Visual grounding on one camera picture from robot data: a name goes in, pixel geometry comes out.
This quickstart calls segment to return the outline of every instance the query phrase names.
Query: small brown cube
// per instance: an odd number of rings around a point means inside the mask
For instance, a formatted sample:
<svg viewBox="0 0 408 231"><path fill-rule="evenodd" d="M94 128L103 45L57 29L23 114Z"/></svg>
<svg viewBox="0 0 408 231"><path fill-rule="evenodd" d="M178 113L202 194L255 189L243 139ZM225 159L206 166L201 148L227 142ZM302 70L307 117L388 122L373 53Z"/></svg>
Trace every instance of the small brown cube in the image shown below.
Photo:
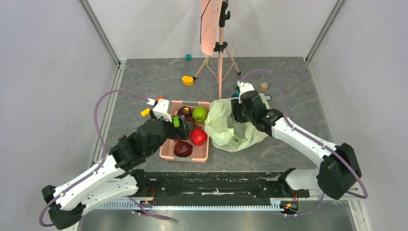
<svg viewBox="0 0 408 231"><path fill-rule="evenodd" d="M267 90L268 85L266 83L261 83L261 90Z"/></svg>

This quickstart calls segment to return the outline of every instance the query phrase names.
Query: green plastic bag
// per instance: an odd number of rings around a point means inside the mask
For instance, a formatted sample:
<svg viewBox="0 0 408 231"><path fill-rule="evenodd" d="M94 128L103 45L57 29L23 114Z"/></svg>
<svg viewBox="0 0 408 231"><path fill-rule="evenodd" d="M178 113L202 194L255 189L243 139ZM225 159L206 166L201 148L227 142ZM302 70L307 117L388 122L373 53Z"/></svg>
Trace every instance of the green plastic bag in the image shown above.
<svg viewBox="0 0 408 231"><path fill-rule="evenodd" d="M269 104L264 94L260 94L267 109ZM233 123L231 98L211 102L205 120L204 130L211 137L213 145L229 152L237 152L261 142L268 135L258 131L250 122Z"/></svg>

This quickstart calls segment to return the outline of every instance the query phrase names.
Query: floor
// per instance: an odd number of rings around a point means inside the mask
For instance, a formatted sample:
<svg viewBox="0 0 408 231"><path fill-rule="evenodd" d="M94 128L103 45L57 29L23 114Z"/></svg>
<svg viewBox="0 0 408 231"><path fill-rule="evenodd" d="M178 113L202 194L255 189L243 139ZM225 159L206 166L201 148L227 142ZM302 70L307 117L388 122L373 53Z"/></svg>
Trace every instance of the floor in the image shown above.
<svg viewBox="0 0 408 231"><path fill-rule="evenodd" d="M203 59L136 59L126 62L120 88L137 92L148 98L164 96L170 100L190 100L211 102L218 98L216 79L205 68L193 86L181 83L183 75L193 76ZM233 85L243 75L253 69L264 69L274 73L284 93L289 118L311 133L328 140L329 135L319 105L316 91L307 66L301 57L248 57L236 58L242 75L232 70L223 81L223 98L234 93ZM231 62L224 59L224 73ZM212 58L209 65L217 70L217 59ZM281 110L280 95L272 78L266 74L253 73L246 81L252 83L259 92L269 94L271 108ZM261 83L268 89L261 91ZM146 119L140 112L147 104L129 94L119 94L116 100L112 121L107 136L107 147L117 143L117 139L136 131ZM140 168L146 171L285 171L291 167L298 169L316 166L304 155L286 143L267 137L261 143L239 152L229 153L215 148L210 143L206 163L166 161L158 151L149 157Z"/></svg>

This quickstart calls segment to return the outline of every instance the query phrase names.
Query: pink basket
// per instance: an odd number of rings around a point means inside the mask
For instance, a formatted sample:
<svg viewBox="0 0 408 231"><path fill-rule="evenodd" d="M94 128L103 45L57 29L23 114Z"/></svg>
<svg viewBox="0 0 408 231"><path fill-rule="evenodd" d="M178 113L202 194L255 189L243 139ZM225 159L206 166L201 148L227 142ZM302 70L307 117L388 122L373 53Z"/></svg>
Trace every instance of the pink basket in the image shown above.
<svg viewBox="0 0 408 231"><path fill-rule="evenodd" d="M209 111L210 105L211 105L211 103L209 102L197 102L197 101L172 100L171 102L172 102L172 105L171 105L170 114L172 116L176 115L177 111L184 106L190 107L191 109L201 106L201 107L205 107L207 111ZM204 124L199 124L199 123L196 123L196 124L199 125L204 130ZM174 145L176 144L176 142L174 140L167 139L165 143L160 147L160 157L166 160L205 163L208 158L208 144L209 144L208 139L209 137L207 135L207 141L200 146L194 145L191 142L191 140L186 141L193 146L192 154L188 157L175 156L173 151L174 151Z"/></svg>

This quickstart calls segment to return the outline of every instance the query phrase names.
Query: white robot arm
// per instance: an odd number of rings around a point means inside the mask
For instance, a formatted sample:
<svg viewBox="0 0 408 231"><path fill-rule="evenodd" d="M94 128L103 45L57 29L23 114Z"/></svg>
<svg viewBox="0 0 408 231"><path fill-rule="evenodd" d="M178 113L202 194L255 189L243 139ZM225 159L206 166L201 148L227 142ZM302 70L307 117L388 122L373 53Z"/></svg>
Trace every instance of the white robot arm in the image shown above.
<svg viewBox="0 0 408 231"><path fill-rule="evenodd" d="M151 118L136 132L119 139L104 160L70 182L42 189L44 200L48 204L53 201L49 215L56 228L70 227L83 215L114 199L135 194L145 196L151 188L150 180L144 170L134 168L145 162L167 139L186 140L189 137L192 123L179 116L175 127L169 114L169 100L149 99L147 104L153 106ZM108 182L117 177L120 179Z"/></svg>
<svg viewBox="0 0 408 231"><path fill-rule="evenodd" d="M231 101L233 122L251 122L259 131L288 143L319 167L286 171L285 181L291 189L320 189L338 200L356 183L355 174L361 178L360 167L350 145L343 143L339 146L325 141L296 125L282 112L267 109L252 84L238 81L238 87L239 98ZM337 155L346 161L355 174Z"/></svg>

